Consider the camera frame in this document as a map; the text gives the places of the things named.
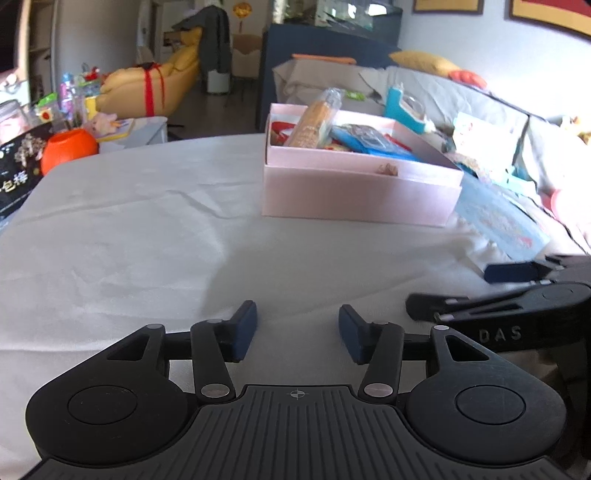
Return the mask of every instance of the red ribbon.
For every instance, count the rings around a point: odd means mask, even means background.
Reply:
[[[154,116],[154,91],[152,89],[152,77],[150,72],[152,69],[156,69],[158,74],[160,75],[160,88],[162,90],[162,109],[164,109],[164,77],[162,76],[162,72],[160,71],[160,66],[156,63],[150,68],[149,70],[144,70],[145,75],[145,106],[146,106],[146,116]]]

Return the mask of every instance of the white tablecloth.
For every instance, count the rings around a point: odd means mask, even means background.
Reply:
[[[341,304],[426,333],[405,314],[409,293],[492,290],[477,265],[506,257],[456,217],[444,229],[262,217],[263,149],[262,135],[136,148],[57,167],[34,190],[0,236],[2,480],[38,461],[31,395],[147,323],[188,330],[252,299],[259,329],[229,367],[238,390],[356,387],[365,367],[340,341]],[[190,363],[172,363],[190,391]],[[401,391],[423,376],[409,362]]]

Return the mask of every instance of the metal pivot screw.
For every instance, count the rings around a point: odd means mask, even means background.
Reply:
[[[386,385],[385,383],[370,383],[365,385],[363,389],[366,395],[375,398],[384,398],[389,397],[394,393],[394,390],[390,385]]]
[[[222,398],[230,393],[230,388],[221,383],[210,383],[201,389],[201,394],[207,398]]]

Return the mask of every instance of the plastic bottle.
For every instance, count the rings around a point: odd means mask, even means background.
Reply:
[[[60,84],[60,107],[67,120],[72,121],[73,102],[72,88],[74,87],[74,76],[71,73],[64,73],[61,76]]]

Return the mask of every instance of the picture frame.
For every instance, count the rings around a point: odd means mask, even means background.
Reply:
[[[413,13],[482,15],[484,0],[414,0]]]
[[[508,0],[509,18],[591,38],[591,5],[586,0]]]

